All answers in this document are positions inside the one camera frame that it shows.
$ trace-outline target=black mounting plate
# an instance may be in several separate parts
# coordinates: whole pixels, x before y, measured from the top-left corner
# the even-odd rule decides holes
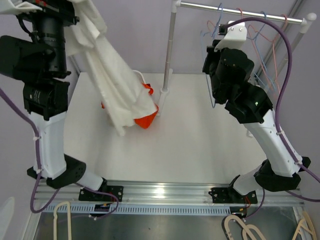
[[[109,186],[107,185],[107,180],[103,180],[101,187],[98,192],[108,193],[115,195],[119,202],[122,202],[122,198],[124,195],[124,187],[123,186]],[[93,193],[86,189],[81,189],[79,193],[79,201],[87,201],[87,202],[114,202],[114,198],[107,195]]]
[[[240,196],[236,199],[230,197],[228,187],[213,187],[209,192],[209,195],[212,197],[212,202],[214,204],[257,204],[257,194],[256,191],[249,192],[246,196]]]

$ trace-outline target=orange object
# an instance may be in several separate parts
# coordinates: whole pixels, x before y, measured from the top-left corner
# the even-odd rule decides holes
[[[149,89],[149,94],[152,95],[154,93],[153,88],[151,87],[150,84],[142,84],[146,89]],[[155,104],[156,106],[156,111],[149,115],[149,116],[144,116],[142,118],[135,119],[134,122],[139,125],[143,129],[147,129],[150,127],[152,122],[154,121],[155,117],[157,116],[157,113],[159,112],[159,107]]]

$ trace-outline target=white tabletop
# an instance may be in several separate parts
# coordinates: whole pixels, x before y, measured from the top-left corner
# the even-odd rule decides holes
[[[163,74],[144,74],[159,99]],[[224,109],[212,109],[202,74],[173,74],[162,115],[149,129],[118,136],[86,73],[64,128],[65,153],[108,180],[228,184],[266,159],[254,138]]]

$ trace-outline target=gray floor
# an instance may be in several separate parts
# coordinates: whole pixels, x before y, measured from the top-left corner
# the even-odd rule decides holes
[[[65,219],[61,213],[58,219]],[[93,221],[72,219],[75,240],[225,240],[220,216],[121,215]],[[296,229],[292,208],[264,207],[249,219],[267,240],[291,240]],[[230,223],[234,240],[242,240],[240,227]],[[53,214],[42,213],[34,240],[53,239]],[[67,240],[66,222],[58,224],[58,240]]]

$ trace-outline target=white garment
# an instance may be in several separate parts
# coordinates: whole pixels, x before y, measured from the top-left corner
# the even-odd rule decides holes
[[[65,27],[66,54],[82,53],[87,72],[101,93],[107,112],[123,136],[124,126],[133,126],[134,119],[153,114],[157,109],[135,73],[105,37],[107,26],[91,0],[73,2],[77,25]]]

